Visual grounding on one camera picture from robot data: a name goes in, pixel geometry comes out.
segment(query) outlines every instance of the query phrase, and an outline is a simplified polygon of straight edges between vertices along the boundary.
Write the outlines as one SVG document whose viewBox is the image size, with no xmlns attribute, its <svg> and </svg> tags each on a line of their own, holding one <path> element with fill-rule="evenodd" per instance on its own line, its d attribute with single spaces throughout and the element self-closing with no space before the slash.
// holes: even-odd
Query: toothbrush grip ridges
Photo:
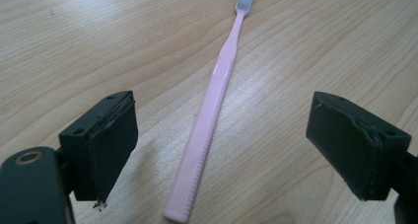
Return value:
<svg viewBox="0 0 418 224">
<path fill-rule="evenodd" d="M 172 221 L 185 223 L 188 219 L 233 66 L 234 58 L 219 56 L 164 212 Z"/>
</svg>

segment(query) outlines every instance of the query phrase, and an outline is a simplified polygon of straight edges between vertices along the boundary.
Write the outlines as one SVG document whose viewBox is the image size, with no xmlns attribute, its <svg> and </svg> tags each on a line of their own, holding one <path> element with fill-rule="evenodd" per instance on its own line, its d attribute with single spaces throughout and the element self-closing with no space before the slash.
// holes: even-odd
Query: toothbrush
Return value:
<svg viewBox="0 0 418 224">
<path fill-rule="evenodd" d="M 177 223 L 186 223 L 196 196 L 200 177 L 215 131 L 216 122 L 227 91 L 237 55 L 237 44 L 244 17 L 252 0 L 238 0 L 237 17 L 227 41 L 219 53 L 199 114 L 193 124 L 183 152 L 164 216 Z"/>
</svg>

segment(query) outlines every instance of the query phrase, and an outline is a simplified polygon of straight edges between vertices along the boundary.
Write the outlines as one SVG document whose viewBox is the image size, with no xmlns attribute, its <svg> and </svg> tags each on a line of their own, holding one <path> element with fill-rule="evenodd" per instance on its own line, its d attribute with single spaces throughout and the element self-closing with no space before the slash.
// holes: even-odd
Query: pink toothbrush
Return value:
<svg viewBox="0 0 418 224">
<path fill-rule="evenodd" d="M 237 43 L 244 17 L 252 0 L 238 0 L 237 17 L 224 46 L 222 46 L 209 81 L 199 114 L 193 124 L 164 216 L 177 223 L 186 223 L 196 196 L 216 122 L 227 91 L 237 55 Z"/>
</svg>

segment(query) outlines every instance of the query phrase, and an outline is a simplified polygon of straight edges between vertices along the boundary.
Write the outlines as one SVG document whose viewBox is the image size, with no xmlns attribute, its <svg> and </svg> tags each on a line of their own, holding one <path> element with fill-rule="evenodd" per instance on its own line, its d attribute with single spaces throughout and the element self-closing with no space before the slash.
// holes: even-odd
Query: tabletop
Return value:
<svg viewBox="0 0 418 224">
<path fill-rule="evenodd" d="M 77 223 L 163 217 L 237 0 L 0 0 L 0 162 L 132 90 L 139 138 L 99 212 Z M 361 201 L 306 138 L 314 91 L 412 136 L 418 153 L 417 0 L 253 0 L 189 223 L 394 223 Z"/>
</svg>

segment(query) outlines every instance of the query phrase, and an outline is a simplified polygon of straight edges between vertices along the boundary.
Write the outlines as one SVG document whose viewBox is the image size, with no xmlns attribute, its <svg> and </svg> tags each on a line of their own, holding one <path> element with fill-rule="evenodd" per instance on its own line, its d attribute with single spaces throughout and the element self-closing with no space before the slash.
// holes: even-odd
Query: wooden table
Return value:
<svg viewBox="0 0 418 224">
<path fill-rule="evenodd" d="M 237 0 L 0 0 L 0 162 L 132 90 L 139 139 L 107 208 L 78 223 L 162 215 Z M 418 0 L 254 0 L 244 20 L 190 223 L 393 223 L 305 137 L 314 91 L 412 135 L 418 153 Z"/>
</svg>

